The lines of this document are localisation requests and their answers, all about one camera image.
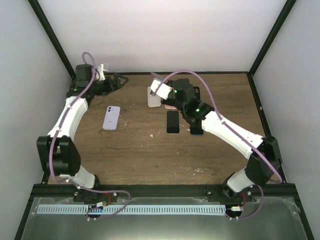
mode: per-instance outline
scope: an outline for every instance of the black metal frame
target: black metal frame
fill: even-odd
[[[219,194],[221,184],[202,184],[202,185],[102,185],[101,190],[126,190],[129,191],[133,198],[207,198],[209,202],[219,202],[222,205],[240,205],[242,198],[236,200],[227,200]],[[263,188],[265,197],[282,197],[293,198],[295,204],[300,208],[299,216],[304,227],[308,240],[313,240],[311,228],[308,223],[304,208],[301,204],[299,194],[295,184],[267,184]],[[252,197],[260,197],[261,193],[257,187],[245,190],[251,192]],[[75,192],[79,192],[74,185],[60,184],[35,184],[32,188],[30,198],[26,205],[23,217],[17,230],[15,240],[20,240],[23,236],[24,229],[29,217],[34,198],[76,198]]]
[[[253,79],[258,67],[263,61],[265,55],[267,54],[270,46],[272,45],[274,39],[276,38],[278,32],[280,31],[283,23],[285,22],[287,16],[289,15],[291,9],[297,0],[287,0],[284,4],[277,20],[275,21],[267,39],[265,40],[259,54],[257,55],[251,69],[247,71],[231,71],[231,72],[199,72],[200,74],[246,74],[248,77],[249,85],[253,94],[253,98],[259,113],[259,117],[262,123],[262,127],[266,136],[271,134],[267,118],[262,107],[259,94],[257,92],[255,82]],[[75,77],[75,71],[72,68],[62,46],[60,45],[56,34],[54,33],[48,19],[45,16],[38,0],[28,0],[31,7],[33,8],[37,18],[39,19],[43,29],[48,35],[52,45],[54,46],[57,54],[61,58],[65,68],[67,69],[71,78]],[[170,72],[159,72],[159,74],[169,74]],[[149,72],[123,72],[122,75],[141,75],[150,74]],[[282,167],[280,168],[280,175],[285,179],[285,175]],[[49,180],[49,174],[44,174],[41,184],[35,184],[32,188],[30,198],[26,205],[23,217],[21,219],[19,228],[17,230],[15,240],[21,239],[25,225],[33,204],[34,198],[44,198],[44,197],[75,197],[75,192],[79,191],[73,185],[54,185],[47,184]],[[136,197],[206,197],[209,202],[220,202],[221,204],[240,204],[241,200],[239,198],[230,201],[221,197],[218,193],[215,193],[216,189],[221,187],[220,184],[216,185],[102,185],[102,190],[127,190],[130,192],[133,198]],[[251,197],[260,196],[260,191],[257,187],[250,188],[252,192]],[[313,240],[314,236],[312,234],[310,225],[308,223],[305,211],[300,201],[299,194],[297,192],[296,186],[292,183],[284,184],[267,184],[263,187],[263,192],[266,197],[293,197],[295,204],[300,208],[300,218],[306,232],[307,238]]]

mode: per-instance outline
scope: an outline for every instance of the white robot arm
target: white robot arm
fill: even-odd
[[[114,79],[111,76],[105,76],[104,72],[107,70],[101,64],[96,69],[95,81],[79,97],[79,94],[88,86],[93,77],[92,67],[89,64],[77,65],[76,79],[72,81],[67,92],[59,119],[47,136],[40,136],[37,140],[38,153],[45,173],[48,173],[50,169],[50,147],[54,142],[53,153],[50,156],[54,175],[64,178],[66,181],[71,180],[77,186],[88,189],[92,189],[100,183],[96,175],[88,172],[81,165],[80,154],[74,145],[76,130],[94,96],[106,96],[122,88],[129,81],[128,78],[117,73],[113,75]]]
[[[222,118],[220,119],[212,106],[196,99],[194,87],[187,78],[168,81],[159,87],[160,83],[159,79],[154,78],[150,88],[153,94],[156,92],[162,98],[162,104],[176,107],[189,124],[201,126],[204,131],[216,135],[237,149],[248,160],[246,167],[233,173],[225,181],[227,197],[231,198],[233,193],[239,193],[252,185],[263,186],[273,173],[252,148],[226,127],[224,122],[262,152],[275,169],[280,167],[281,156],[278,142],[274,137],[265,138],[243,129],[223,116],[220,116]]]

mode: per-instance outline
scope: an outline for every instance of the wooden surface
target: wooden surface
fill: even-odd
[[[180,116],[180,133],[166,133],[167,110],[147,105],[151,75],[128,75],[122,89],[96,97],[78,126],[74,143],[82,165],[102,184],[220,184],[247,160],[218,137],[192,136]],[[201,82],[201,100],[211,104]],[[219,111],[239,126],[264,135],[245,74],[203,74]],[[102,129],[107,106],[121,107],[117,129]]]

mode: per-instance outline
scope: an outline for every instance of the black smartphone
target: black smartphone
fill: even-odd
[[[168,111],[166,113],[166,132],[168,134],[178,134],[180,132],[178,111]]]
[[[195,97],[200,101],[200,88],[198,86],[194,86],[194,93],[195,93]],[[201,128],[201,126],[197,127],[197,126],[191,126],[190,125],[190,134],[191,135],[195,135],[195,136],[199,136],[199,135],[203,135],[204,131]]]

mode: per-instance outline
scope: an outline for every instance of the smartphone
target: smartphone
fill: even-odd
[[[180,132],[179,112],[167,111],[166,113],[166,132],[168,134],[178,134]]]
[[[104,130],[116,130],[118,125],[118,119],[120,116],[119,106],[108,106],[104,116],[102,128]]]
[[[194,86],[194,93],[195,93],[195,97],[200,101],[200,88],[198,86]],[[201,126],[197,127],[197,126],[191,126],[190,125],[190,134],[194,135],[194,136],[201,136],[204,134],[204,130],[201,128]]]
[[[161,98],[158,95],[152,96],[151,95],[151,88],[149,86],[147,88],[147,101],[148,101],[149,108],[161,106]]]
[[[177,110],[176,107],[170,105],[164,105],[165,109]]]

